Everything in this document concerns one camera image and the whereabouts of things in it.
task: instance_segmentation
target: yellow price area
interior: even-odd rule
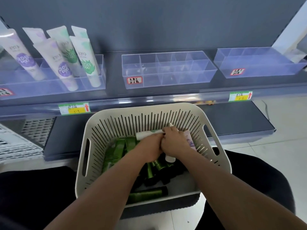
[[[248,95],[242,95],[235,97],[235,101],[248,100]]]
[[[70,108],[68,109],[68,113],[70,114],[78,114],[78,113],[85,113],[85,107],[77,107],[77,108]]]

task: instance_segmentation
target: red-bordered sticker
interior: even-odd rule
[[[141,83],[143,83],[142,77],[128,77],[127,78],[128,85],[141,84]]]
[[[14,95],[12,91],[10,91],[8,88],[0,88],[0,96],[10,96]]]
[[[230,76],[236,76],[236,75],[241,75],[244,72],[245,69],[234,69]]]

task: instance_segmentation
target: person's right arm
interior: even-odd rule
[[[186,166],[225,229],[307,229],[285,207],[191,149],[182,131],[164,131],[163,152]]]

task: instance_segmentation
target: beige plastic basket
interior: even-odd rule
[[[107,109],[97,112],[86,123],[75,184],[76,197],[79,197],[101,175],[105,151],[115,139],[135,136],[139,131],[162,129],[168,123],[172,123],[179,130],[189,129],[197,151],[217,166],[232,172],[228,157],[214,129],[198,106],[190,103],[175,103]],[[219,155],[216,155],[210,146],[204,132],[204,125],[208,127],[215,140],[220,151]],[[163,184],[158,182],[153,187],[159,186]],[[167,197],[130,204],[126,207],[200,193],[188,172],[171,179],[167,188],[169,191]]]

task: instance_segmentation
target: divided storage tray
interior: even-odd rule
[[[0,67],[0,100],[105,89],[106,70],[103,55],[96,55],[96,59],[101,70],[98,76],[101,85],[99,87],[93,87],[83,67],[80,65],[79,77],[74,78],[78,85],[78,89],[75,91],[69,91],[42,58],[35,59],[41,71],[47,77],[42,81],[35,81],[15,60],[7,61],[5,66]]]
[[[293,63],[271,47],[220,48],[214,63],[226,78],[294,75],[307,65]]]
[[[203,51],[122,55],[127,89],[210,82],[216,71]]]
[[[95,113],[86,123],[75,184],[76,197],[79,197],[101,175],[106,149],[117,138],[135,136],[140,131],[162,129],[168,123],[172,123],[179,130],[189,129],[199,153],[222,169],[232,171],[228,157],[212,125],[202,109],[196,105],[174,103],[107,109]],[[219,155],[216,155],[210,146],[204,132],[204,125],[208,127],[219,149]],[[163,186],[162,182],[158,182],[153,187],[161,186]],[[166,186],[169,191],[168,196],[126,205],[126,207],[200,193],[196,182],[188,172],[172,178]],[[150,188],[142,185],[137,190],[142,189]]]

